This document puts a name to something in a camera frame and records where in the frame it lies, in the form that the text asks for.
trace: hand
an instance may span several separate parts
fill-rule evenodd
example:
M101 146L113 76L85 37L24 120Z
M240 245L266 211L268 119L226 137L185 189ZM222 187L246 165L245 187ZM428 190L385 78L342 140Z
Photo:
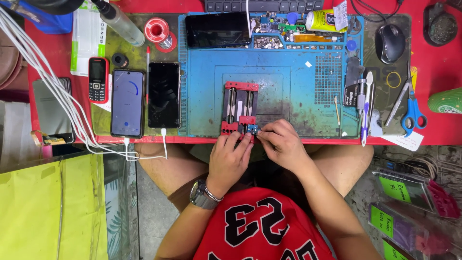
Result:
M207 189L217 198L222 198L241 178L249 166L251 134L247 133L234 149L241 133L234 131L229 136L218 137L210 154L210 169L206 181Z
M265 125L258 131L257 138L270 160L293 173L310 160L295 129L284 119Z

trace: black rubber ring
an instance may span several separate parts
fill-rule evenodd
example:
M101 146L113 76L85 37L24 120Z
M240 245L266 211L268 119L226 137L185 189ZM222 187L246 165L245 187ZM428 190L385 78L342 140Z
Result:
M128 63L129 63L128 58L120 52L115 53L112 56L111 61L112 61L112 64L120 68L128 67Z

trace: red jersey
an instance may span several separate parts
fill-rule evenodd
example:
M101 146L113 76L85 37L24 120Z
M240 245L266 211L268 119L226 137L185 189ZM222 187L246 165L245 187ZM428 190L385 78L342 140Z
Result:
M264 188L225 195L210 217L194 260L334 260L308 216Z

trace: man's left hand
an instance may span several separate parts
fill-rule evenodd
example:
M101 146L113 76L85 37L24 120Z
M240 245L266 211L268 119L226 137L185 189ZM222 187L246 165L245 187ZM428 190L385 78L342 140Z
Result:
M235 131L229 136L218 137L210 154L210 169L207 188L212 195L222 198L241 178L249 166L251 134L247 133L241 143L234 149L241 133Z

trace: person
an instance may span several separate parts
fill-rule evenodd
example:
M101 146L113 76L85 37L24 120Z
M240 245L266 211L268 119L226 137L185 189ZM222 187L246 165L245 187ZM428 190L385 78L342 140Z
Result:
M301 184L310 207L306 212L258 183L250 188L238 183L253 147L250 134L236 146L240 136L220 136L209 165L184 145L174 144L168 145L168 160L139 161L181 213L162 240L156 260L333 260L316 225L338 259L382 259L344 200L369 166L372 146L326 145L310 156L289 122L265 125L256 137L267 157ZM140 143L135 150L149 157L164 149L163 144Z

